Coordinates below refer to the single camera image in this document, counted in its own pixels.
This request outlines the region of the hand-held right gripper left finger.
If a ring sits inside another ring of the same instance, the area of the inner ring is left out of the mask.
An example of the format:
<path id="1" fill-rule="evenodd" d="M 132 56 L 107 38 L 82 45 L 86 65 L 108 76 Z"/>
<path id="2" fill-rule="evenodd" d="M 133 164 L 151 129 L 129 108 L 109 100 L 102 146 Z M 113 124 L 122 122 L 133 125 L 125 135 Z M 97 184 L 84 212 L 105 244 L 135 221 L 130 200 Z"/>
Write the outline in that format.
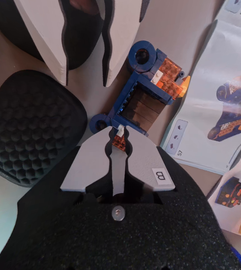
<path id="1" fill-rule="evenodd" d="M 113 127 L 109 126 L 88 138 L 61 184 L 62 191 L 85 192 L 86 188 L 111 171 Z"/>

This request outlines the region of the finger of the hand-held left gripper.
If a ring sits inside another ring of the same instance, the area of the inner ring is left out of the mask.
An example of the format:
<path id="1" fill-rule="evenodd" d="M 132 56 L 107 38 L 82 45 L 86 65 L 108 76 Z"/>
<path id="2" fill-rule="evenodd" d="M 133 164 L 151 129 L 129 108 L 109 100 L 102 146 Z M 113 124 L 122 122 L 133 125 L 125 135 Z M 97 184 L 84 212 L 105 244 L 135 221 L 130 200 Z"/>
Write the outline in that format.
<path id="1" fill-rule="evenodd" d="M 141 0 L 109 0 L 105 5 L 102 38 L 103 86 L 109 87 L 118 75 L 136 37 L 142 9 Z"/>
<path id="2" fill-rule="evenodd" d="M 15 0 L 27 30 L 57 81 L 68 85 L 68 57 L 64 48 L 65 12 L 59 0 Z"/>

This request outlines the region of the open instruction booklet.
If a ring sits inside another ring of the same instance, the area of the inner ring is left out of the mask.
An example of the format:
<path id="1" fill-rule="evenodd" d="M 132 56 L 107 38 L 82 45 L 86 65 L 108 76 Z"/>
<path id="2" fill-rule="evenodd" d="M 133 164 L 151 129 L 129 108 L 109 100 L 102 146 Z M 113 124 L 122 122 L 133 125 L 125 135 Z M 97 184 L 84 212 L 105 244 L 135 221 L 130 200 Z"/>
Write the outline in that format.
<path id="1" fill-rule="evenodd" d="M 241 152 L 241 1 L 225 1 L 160 144 L 178 163 L 223 175 Z"/>

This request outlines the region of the black honeycomb cushion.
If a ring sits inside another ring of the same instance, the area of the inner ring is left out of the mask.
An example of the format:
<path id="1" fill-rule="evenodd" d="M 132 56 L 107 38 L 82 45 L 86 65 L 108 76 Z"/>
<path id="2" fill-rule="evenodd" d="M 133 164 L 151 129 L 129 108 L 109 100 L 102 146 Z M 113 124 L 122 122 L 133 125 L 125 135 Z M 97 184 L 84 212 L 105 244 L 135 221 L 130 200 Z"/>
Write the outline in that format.
<path id="1" fill-rule="evenodd" d="M 60 3 L 67 20 L 64 45 L 69 70 L 73 70 L 81 66 L 91 55 L 101 35 L 103 20 L 99 13 L 84 13 L 73 7 L 68 0 L 62 0 Z M 44 62 L 12 0 L 0 0 L 0 31 L 19 49 Z"/>
<path id="2" fill-rule="evenodd" d="M 87 112 L 52 77 L 21 70 L 0 87 L 0 176 L 31 188 L 82 139 Z"/>

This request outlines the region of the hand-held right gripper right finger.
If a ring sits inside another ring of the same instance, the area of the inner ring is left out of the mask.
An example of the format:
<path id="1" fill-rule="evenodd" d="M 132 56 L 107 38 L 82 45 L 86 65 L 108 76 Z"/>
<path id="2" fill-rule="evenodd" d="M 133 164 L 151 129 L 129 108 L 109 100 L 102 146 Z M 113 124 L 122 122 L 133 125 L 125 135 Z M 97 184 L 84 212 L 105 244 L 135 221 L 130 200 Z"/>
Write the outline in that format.
<path id="1" fill-rule="evenodd" d="M 130 126 L 126 127 L 132 152 L 128 154 L 128 172 L 150 191 L 171 191 L 175 189 L 156 145 L 145 135 Z"/>

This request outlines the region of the dark blue orange brick model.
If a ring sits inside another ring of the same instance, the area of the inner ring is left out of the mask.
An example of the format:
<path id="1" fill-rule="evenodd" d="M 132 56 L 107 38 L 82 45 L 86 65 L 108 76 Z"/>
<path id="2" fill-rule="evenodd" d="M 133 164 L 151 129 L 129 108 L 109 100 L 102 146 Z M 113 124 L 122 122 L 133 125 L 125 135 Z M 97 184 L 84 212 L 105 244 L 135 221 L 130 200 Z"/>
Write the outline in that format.
<path id="1" fill-rule="evenodd" d="M 130 126 L 148 137 L 148 131 L 166 105 L 183 97 L 190 76 L 165 53 L 148 41 L 136 42 L 128 54 L 130 78 L 108 114 L 97 114 L 90 120 L 93 134 L 112 126 L 112 145 L 125 151 L 124 127 Z"/>

